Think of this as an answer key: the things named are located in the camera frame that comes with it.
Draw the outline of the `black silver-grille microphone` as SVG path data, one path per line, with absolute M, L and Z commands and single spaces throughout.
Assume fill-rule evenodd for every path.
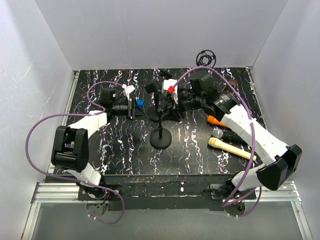
M 233 131 L 227 131 L 227 130 L 223 131 L 221 129 L 215 128 L 212 131 L 211 136 L 213 138 L 217 138 L 217 139 L 227 141 L 227 142 L 246 144 L 246 142 L 240 136 L 238 136 L 236 133 L 234 133 Z

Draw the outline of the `round base microphone stand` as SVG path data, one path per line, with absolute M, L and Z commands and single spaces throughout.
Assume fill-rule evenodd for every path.
M 158 108 L 160 106 L 160 98 L 162 98 L 165 102 L 163 113 L 161 114 L 161 120 L 162 121 L 168 121 L 169 116 L 168 116 L 168 109 L 167 109 L 167 104 L 168 104 L 168 97 L 167 94 L 164 92 L 163 93 L 163 88 L 162 85 L 154 80 L 150 84 L 146 85 L 145 90 L 147 91 L 148 94 L 153 94 L 153 104 L 151 107 L 147 110 L 147 116 L 152 122 L 158 123 L 159 122 L 159 117 L 158 117 Z

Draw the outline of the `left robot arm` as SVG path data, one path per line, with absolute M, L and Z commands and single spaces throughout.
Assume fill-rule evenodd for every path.
M 132 85 L 122 92 L 110 87 L 103 88 L 98 101 L 105 108 L 103 113 L 92 110 L 89 116 L 69 126 L 61 125 L 55 131 L 51 163 L 76 177 L 80 181 L 78 185 L 95 200 L 103 199 L 107 191 L 101 174 L 89 163 L 89 138 L 115 116 L 125 116 L 129 120 L 145 117 L 145 102 L 133 97 L 134 90 Z

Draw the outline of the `orange microphone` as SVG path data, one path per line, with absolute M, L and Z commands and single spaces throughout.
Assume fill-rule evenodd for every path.
M 229 127 L 228 127 L 227 125 L 225 125 L 224 123 L 218 121 L 215 117 L 213 117 L 213 116 L 211 116 L 211 115 L 209 115 L 209 116 L 207 117 L 207 122 L 208 122 L 209 124 L 212 124 L 212 125 L 217 125 L 217 126 L 221 126 L 221 127 L 228 128 L 228 129 L 229 129 Z

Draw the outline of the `cream microphone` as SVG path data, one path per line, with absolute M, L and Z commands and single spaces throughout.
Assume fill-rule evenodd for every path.
M 242 157 L 244 159 L 249 160 L 251 158 L 251 153 L 247 152 L 243 149 L 237 148 L 235 146 L 232 146 L 230 144 L 227 144 L 221 140 L 219 140 L 218 138 L 215 137 L 211 137 L 208 141 L 208 145 L 213 147 L 213 148 L 217 148 L 217 149 L 221 149 L 223 151 L 226 151 L 228 153 L 234 154 L 236 156 Z

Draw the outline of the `teal microphone tripod stand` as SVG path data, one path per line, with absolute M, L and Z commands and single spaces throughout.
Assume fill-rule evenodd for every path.
M 159 75 L 163 77 L 165 80 L 169 80 L 173 78 L 173 76 L 168 71 L 160 70 Z

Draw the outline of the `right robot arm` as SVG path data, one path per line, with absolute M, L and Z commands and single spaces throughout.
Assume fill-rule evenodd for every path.
M 161 91 L 169 97 L 164 112 L 179 121 L 186 111 L 202 109 L 235 132 L 262 161 L 257 167 L 234 174 L 216 192 L 237 199 L 245 191 L 257 187 L 278 190 L 297 170 L 302 149 L 277 139 L 252 118 L 248 107 L 235 95 L 230 84 L 219 91 L 211 74 L 203 72 L 192 78 L 190 85 L 190 89 L 178 88 L 175 79 L 163 81 Z

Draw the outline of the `shock mount tripod stand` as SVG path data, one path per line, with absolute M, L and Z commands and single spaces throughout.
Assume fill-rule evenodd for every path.
M 213 68 L 216 65 L 217 57 L 216 54 L 209 49 L 202 50 L 196 56 L 196 66 L 205 66 Z

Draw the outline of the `orange microphone stand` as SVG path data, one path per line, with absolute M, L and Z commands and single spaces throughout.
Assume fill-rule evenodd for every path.
M 159 106 L 159 100 L 160 100 L 160 94 L 159 92 L 154 93 L 154 106 L 155 111 L 158 117 L 158 127 L 154 129 L 149 137 L 149 142 L 157 150 L 164 150 L 168 148 L 172 142 L 172 135 L 171 133 L 166 129 L 163 128 L 162 125 L 162 113 L 163 110 Z

